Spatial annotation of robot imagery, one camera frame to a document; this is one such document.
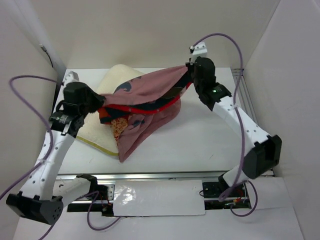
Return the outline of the cream yellow pillow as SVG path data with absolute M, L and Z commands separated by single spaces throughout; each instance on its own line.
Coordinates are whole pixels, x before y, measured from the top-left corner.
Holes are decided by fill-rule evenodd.
M 127 65 L 117 64 L 103 76 L 90 80 L 86 84 L 97 94 L 112 94 L 116 88 L 144 73 Z M 84 126 L 79 130 L 77 140 L 111 156 L 118 155 L 118 146 L 110 125 L 100 122 L 99 113 L 91 113 L 84 120 Z

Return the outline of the red printed pillowcase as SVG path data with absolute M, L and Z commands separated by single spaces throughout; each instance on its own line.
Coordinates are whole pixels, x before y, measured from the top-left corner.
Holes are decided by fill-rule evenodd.
M 111 126 L 121 163 L 179 114 L 181 97 L 192 83 L 182 65 L 135 77 L 104 95 L 99 120 Z

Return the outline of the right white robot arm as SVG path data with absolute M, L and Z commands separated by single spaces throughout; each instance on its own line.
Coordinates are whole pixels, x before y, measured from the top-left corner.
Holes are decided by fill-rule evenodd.
M 216 81 L 215 65 L 198 56 L 187 64 L 199 100 L 240 136 L 240 163 L 219 177 L 218 190 L 230 196 L 236 185 L 254 180 L 279 164 L 282 140 L 260 128 L 236 105 L 231 92 Z

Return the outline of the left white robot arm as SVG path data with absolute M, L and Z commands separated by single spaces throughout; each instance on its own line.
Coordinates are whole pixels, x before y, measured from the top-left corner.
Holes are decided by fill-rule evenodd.
M 10 193 L 6 204 L 20 217 L 53 226 L 63 208 L 85 197 L 92 200 L 99 193 L 97 178 L 79 174 L 71 182 L 54 188 L 57 175 L 78 131 L 88 114 L 96 112 L 104 97 L 83 82 L 68 83 L 63 100 L 49 117 L 49 128 L 34 169 L 17 194 Z

